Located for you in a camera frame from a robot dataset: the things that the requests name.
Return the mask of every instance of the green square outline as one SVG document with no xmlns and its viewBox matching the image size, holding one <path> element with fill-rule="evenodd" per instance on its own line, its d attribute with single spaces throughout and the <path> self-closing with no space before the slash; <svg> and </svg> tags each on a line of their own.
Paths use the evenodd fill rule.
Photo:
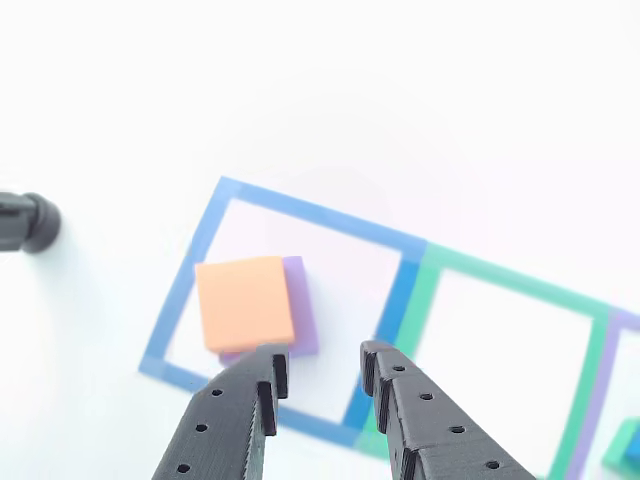
<svg viewBox="0 0 640 480">
<path fill-rule="evenodd" d="M 429 243 L 420 262 L 418 277 L 394 344 L 397 349 L 401 350 L 409 358 L 414 358 L 415 356 L 443 270 L 454 270 L 508 290 L 587 315 L 593 319 L 578 387 L 574 394 L 564 434 L 560 440 L 551 471 L 546 477 L 549 479 L 564 478 L 587 413 L 591 391 L 604 348 L 610 306 L 598 300 L 456 252 L 441 245 Z M 388 457 L 386 436 L 377 431 L 373 409 L 369 411 L 369 416 L 355 447 L 361 452 L 376 457 Z"/>
</svg>

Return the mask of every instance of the black object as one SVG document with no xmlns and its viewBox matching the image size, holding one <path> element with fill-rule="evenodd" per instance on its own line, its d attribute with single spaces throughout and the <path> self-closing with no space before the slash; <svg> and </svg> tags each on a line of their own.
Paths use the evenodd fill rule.
<svg viewBox="0 0 640 480">
<path fill-rule="evenodd" d="M 265 436 L 288 395 L 286 345 L 245 355 L 196 393 L 153 480 L 259 480 Z"/>
<path fill-rule="evenodd" d="M 360 350 L 393 480 L 535 479 L 399 350 L 380 342 Z M 260 347 L 196 393 L 153 480 L 261 479 L 288 358 L 285 345 Z"/>
<path fill-rule="evenodd" d="M 60 212 L 46 198 L 36 193 L 0 192 L 0 252 L 41 252 L 59 231 Z"/>
<path fill-rule="evenodd" d="M 535 478 L 402 352 L 364 342 L 360 359 L 394 480 Z"/>
</svg>

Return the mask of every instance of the blue square outline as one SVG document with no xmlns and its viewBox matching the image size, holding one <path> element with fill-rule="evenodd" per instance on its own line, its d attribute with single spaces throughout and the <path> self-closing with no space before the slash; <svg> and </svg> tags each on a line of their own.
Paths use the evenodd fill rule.
<svg viewBox="0 0 640 480">
<path fill-rule="evenodd" d="M 390 344 L 395 342 L 413 291 L 420 261 L 427 248 L 426 240 L 223 176 L 214 189 L 193 235 L 191 245 L 160 309 L 158 320 L 138 367 L 140 372 L 192 393 L 197 392 L 209 382 L 209 379 L 202 375 L 169 363 L 164 356 L 195 283 L 194 266 L 205 260 L 232 199 L 242 200 L 399 251 L 401 259 L 398 270 L 374 333 L 376 340 Z M 371 403 L 372 399 L 360 388 L 360 378 L 358 378 L 341 423 L 321 419 L 286 405 L 279 406 L 278 420 L 284 426 L 352 448 L 364 427 Z"/>
</svg>

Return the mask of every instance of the white background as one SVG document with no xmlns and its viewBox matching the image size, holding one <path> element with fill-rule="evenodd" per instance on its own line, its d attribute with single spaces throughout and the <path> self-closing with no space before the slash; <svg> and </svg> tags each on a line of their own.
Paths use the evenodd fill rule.
<svg viewBox="0 0 640 480">
<path fill-rule="evenodd" d="M 639 312 L 639 32 L 635 0 L 0 4 L 0 187 L 66 222 L 0 257 L 3 475 L 151 476 L 188 395 L 136 368 L 221 174 Z M 302 468 L 389 478 L 283 429 L 265 478 Z"/>
</svg>

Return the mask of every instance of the orange cube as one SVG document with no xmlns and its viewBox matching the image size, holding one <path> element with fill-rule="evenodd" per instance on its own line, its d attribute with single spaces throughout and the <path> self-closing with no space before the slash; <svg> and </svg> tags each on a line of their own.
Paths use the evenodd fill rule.
<svg viewBox="0 0 640 480">
<path fill-rule="evenodd" d="M 212 352 L 293 342 L 282 257 L 201 263 L 196 265 L 196 284 L 205 345 Z"/>
</svg>

